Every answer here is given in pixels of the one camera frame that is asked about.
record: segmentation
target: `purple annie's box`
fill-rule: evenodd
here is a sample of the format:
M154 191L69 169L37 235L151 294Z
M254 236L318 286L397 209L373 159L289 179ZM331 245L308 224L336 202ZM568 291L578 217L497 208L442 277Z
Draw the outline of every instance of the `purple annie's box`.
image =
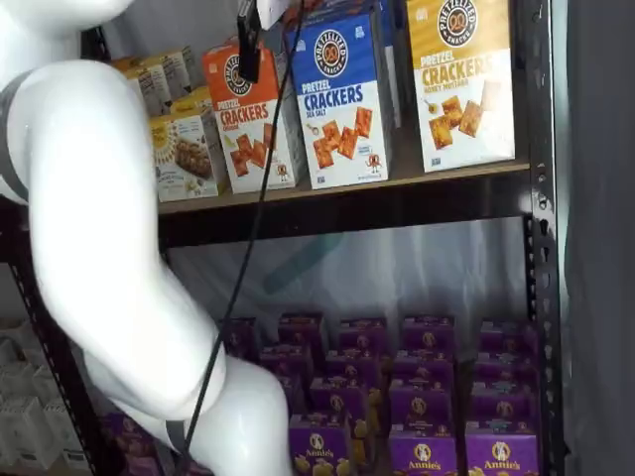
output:
M527 421L470 419L465 446L470 474L539 476L538 441Z
M329 350L326 371L332 375L361 378L368 389L370 424L376 434L386 434L390 427L386 401L386 386L381 375L379 359L370 350L348 348Z
M538 335L532 324L525 322L483 321L479 349L485 352L538 354Z
M348 417L355 463L362 470L375 461L375 435L370 426L368 391L359 379L315 377L312 401L318 411L345 412Z
M232 317L227 324L225 348L229 355L249 362L258 362L260 333L255 317Z
M451 394L439 381L393 379L389 395L393 424L452 421Z
M283 343L308 344L316 366L323 368L328 342L321 312L285 312L278 321L278 337Z
M357 347L376 353L382 372L390 372L392 359L385 317L345 319L339 325L337 341L341 348Z
M389 437L393 474L456 476L456 446L447 423L393 424Z
M454 353L454 319L449 316L407 315L402 325L407 349L442 350Z
M357 474L350 429L342 413L293 415L289 422L289 443L299 474Z
M280 375L299 375L305 388L314 377L311 351L305 345L278 344L263 347L260 352L260 364Z

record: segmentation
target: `orange cracker box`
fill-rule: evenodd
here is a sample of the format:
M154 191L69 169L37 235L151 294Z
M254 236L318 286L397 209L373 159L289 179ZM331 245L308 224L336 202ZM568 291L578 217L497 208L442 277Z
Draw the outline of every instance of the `orange cracker box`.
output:
M514 159L508 0L408 0L426 172Z
M298 104L290 80L282 97L276 138L272 138L286 54L274 55L262 48L260 55L260 77L255 83L238 75L235 42L212 49L203 57L203 70L234 193L260 189L272 148L268 188L296 186L306 172Z

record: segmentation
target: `macaroni box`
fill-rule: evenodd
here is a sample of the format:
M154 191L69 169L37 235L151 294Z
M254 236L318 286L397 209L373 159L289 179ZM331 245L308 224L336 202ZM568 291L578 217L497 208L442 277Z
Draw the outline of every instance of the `macaroni box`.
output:
M514 159L508 0L409 0L426 172Z
M393 424L388 444L395 475L458 474L455 441L447 422L425 425Z
M320 312L285 312L278 321L278 337L281 342L308 344L314 363L323 368L328 350L325 326Z
M407 315L402 325L404 347L454 352L454 319L449 316Z
M470 418L465 425L469 474L539 476L538 441L523 420Z
M260 332L255 317L232 317L227 324L225 349L239 359L258 362Z
M389 396L393 424L452 421L451 393L441 382L393 379Z
M293 415L289 422L289 444L299 474L357 474L350 430L342 413Z
M293 72L313 188L388 178L393 110L379 13L371 1L342 2L303 25Z
M296 186L306 172L298 105L291 81L281 98L276 137L272 138L278 88L287 58L260 50L260 77L251 83L238 75L238 45L210 50L203 69L235 193L259 190L268 151L273 148L268 188Z
M337 335L339 347L357 347L379 356L382 372L390 372L392 359L388 347L385 317L344 319Z
M150 119L160 201L216 196L227 170L211 109Z
M375 435L370 425L368 391L361 381L344 376L315 377L311 397L318 411L344 412L350 426L355 463L361 470L372 468Z

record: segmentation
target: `cookie bar box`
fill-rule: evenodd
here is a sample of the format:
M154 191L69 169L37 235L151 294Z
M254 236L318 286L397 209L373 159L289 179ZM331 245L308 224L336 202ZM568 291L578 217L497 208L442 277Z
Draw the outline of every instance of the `cookie bar box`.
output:
M341 2L303 25L293 73L313 188L388 178L393 110L379 15L372 1Z
M455 440L447 422L393 424L388 444L394 475L458 475Z
M217 196L227 186L218 131L210 109L150 119L159 201Z
M375 460L375 435L370 424L366 387L359 379L344 376L315 377L311 397L319 411L346 414L355 463L360 470L371 469Z
M514 159L508 0L408 0L426 172Z
M293 415L289 422L289 445L297 474L357 475L344 414Z
M251 83L238 75L238 50L238 44L230 41L203 57L231 187L234 193L259 190L272 148L268 188L296 186L306 172L306 156L291 81L283 91L278 130L272 138L286 54L261 48L260 76Z

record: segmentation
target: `snack box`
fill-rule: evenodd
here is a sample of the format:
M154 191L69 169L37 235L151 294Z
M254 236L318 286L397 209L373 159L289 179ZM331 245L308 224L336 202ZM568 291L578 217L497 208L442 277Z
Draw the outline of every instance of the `snack box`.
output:
M393 424L388 445L395 475L458 475L456 443L448 421Z
M130 417L114 412L103 419L109 433L123 452L131 476L171 476L175 462L167 446L148 434Z
M452 421L451 393L442 382L393 379L389 397L393 424Z
M187 96L180 97L174 101L170 107L170 112L175 114L177 112L192 111L193 109L202 109L204 107L211 107L211 96L209 95L209 88L207 86L198 87Z
M454 319L438 315L406 315L402 324L404 348L454 352Z
M234 193L260 190L268 151L273 148L268 188L290 188L306 173L298 105L291 81L283 91L276 137L274 111L287 58L260 49L260 76L238 75L238 44L229 42L203 57L203 69Z
M5 401L0 407L0 427L22 465L48 470L58 459L60 446L36 397Z
M303 414L307 410L307 404L300 376L276 375L276 378L280 382L282 390L285 392L289 416L293 414Z
M467 467L473 476L539 476L538 440L526 420L470 418Z
M44 415L53 435L62 448L62 456L71 469L90 471L90 465L77 438L70 416L62 398L51 400L44 408Z
M375 461L375 435L364 384L345 376L315 377L311 383L311 398L318 411L344 412L350 426L355 463L361 471L370 470Z
M294 468L313 476L355 476L350 429L342 413L293 415L289 443Z
M260 331L255 317L232 317L227 324L225 349L227 353L249 362L258 362Z
M137 97L143 102L150 117L163 114L164 109L155 91L152 74L147 69L135 67L124 71L123 75L128 79L128 84L134 89Z
M307 17L293 59L313 188L385 180L393 110L378 5L343 2ZM295 31L289 30L291 44Z
M210 109L150 119L159 200L220 195L227 170Z
M386 434L390 429L387 389L377 354L357 348L329 350L326 353L326 372L361 379L364 382L368 389L372 430L376 434Z
M344 319L337 334L340 348L357 347L379 356L383 373L389 373L392 358L388 347L388 328L385 317Z
M520 322L483 321L479 349L484 352L538 354L536 328Z
M444 386L452 388L454 371L451 356L428 350L398 350L393 361L393 376L439 380Z
M328 350L326 322L320 312L285 312L278 321L281 342L308 344L315 364L323 368Z
M155 55L143 59L140 67L150 72L155 92L161 101L162 113L169 114L172 101L186 94L179 81L176 65L163 55Z
M426 172L514 159L508 0L409 0Z
M311 350L306 345L265 346L260 351L260 365L275 374L300 376L306 389L314 377Z

